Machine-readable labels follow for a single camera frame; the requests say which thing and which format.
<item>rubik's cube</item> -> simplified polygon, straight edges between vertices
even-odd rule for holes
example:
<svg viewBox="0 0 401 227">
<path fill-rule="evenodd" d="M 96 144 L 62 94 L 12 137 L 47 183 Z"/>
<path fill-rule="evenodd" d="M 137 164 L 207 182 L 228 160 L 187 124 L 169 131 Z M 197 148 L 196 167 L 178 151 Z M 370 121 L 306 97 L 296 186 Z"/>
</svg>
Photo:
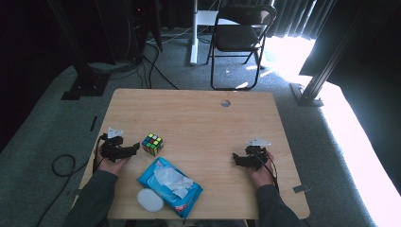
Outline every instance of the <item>rubik's cube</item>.
<svg viewBox="0 0 401 227">
<path fill-rule="evenodd" d="M 147 153 L 156 157 L 159 151 L 163 148 L 163 139 L 150 133 L 142 142 L 142 147 Z"/>
</svg>

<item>white lid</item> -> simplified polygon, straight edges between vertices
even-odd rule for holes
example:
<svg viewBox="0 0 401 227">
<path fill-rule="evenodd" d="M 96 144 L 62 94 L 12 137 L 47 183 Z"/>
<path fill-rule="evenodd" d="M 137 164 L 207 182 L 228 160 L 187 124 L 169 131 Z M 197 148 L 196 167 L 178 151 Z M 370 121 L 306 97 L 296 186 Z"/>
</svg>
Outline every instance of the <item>white lid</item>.
<svg viewBox="0 0 401 227">
<path fill-rule="evenodd" d="M 138 196 L 139 204 L 149 212 L 158 212 L 163 208 L 163 200 L 153 190 L 145 188 L 139 191 Z"/>
</svg>

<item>black folding chair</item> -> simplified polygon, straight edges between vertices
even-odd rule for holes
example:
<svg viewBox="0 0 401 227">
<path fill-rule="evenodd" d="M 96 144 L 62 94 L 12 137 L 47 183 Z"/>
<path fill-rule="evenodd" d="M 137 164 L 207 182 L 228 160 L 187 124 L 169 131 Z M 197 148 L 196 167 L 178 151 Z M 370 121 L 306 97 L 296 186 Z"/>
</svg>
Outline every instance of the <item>black folding chair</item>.
<svg viewBox="0 0 401 227">
<path fill-rule="evenodd" d="M 251 90 L 257 83 L 260 71 L 260 62 L 265 47 L 266 33 L 273 24 L 276 9 L 263 5 L 228 5 L 218 12 L 212 40 L 209 47 L 206 64 L 212 58 L 212 72 L 210 84 L 213 89 L 220 91 Z M 222 19 L 234 22 L 234 25 L 220 23 Z M 218 55 L 215 49 L 221 52 L 250 52 L 249 55 Z M 260 57 L 256 59 L 257 69 L 254 83 L 247 87 L 216 87 L 214 84 L 216 57 L 247 57 L 246 64 L 255 51 L 260 50 Z"/>
</svg>

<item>blue wipes package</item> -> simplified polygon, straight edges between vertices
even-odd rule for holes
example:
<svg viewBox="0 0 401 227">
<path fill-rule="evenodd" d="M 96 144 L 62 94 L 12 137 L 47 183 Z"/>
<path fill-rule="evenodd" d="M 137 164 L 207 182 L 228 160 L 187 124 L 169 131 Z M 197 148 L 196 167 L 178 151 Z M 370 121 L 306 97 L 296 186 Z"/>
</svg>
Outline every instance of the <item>blue wipes package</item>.
<svg viewBox="0 0 401 227">
<path fill-rule="evenodd" d="M 157 158 L 137 180 L 152 189 L 181 218 L 191 212 L 203 189 L 163 157 Z"/>
</svg>

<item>table top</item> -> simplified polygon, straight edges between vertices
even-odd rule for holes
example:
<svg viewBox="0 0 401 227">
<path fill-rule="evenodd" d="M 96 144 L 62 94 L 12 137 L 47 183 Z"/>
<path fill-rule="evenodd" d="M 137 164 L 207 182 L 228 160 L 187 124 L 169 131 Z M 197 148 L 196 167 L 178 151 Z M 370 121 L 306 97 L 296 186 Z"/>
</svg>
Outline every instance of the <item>table top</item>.
<svg viewBox="0 0 401 227">
<path fill-rule="evenodd" d="M 150 132 L 163 138 L 157 157 L 166 158 L 203 188 L 189 219 L 258 219 L 256 190 L 243 167 L 235 165 L 233 152 L 245 156 L 246 141 L 268 140 L 283 201 L 298 218 L 309 215 L 305 193 L 293 190 L 301 182 L 270 93 L 118 89 L 99 135 L 109 127 L 124 132 L 122 147 L 142 142 Z M 93 156 L 80 188 L 92 176 Z M 109 218 L 179 218 L 166 205 L 150 213 L 136 200 L 143 189 L 136 180 L 154 160 L 140 148 L 124 166 Z"/>
</svg>

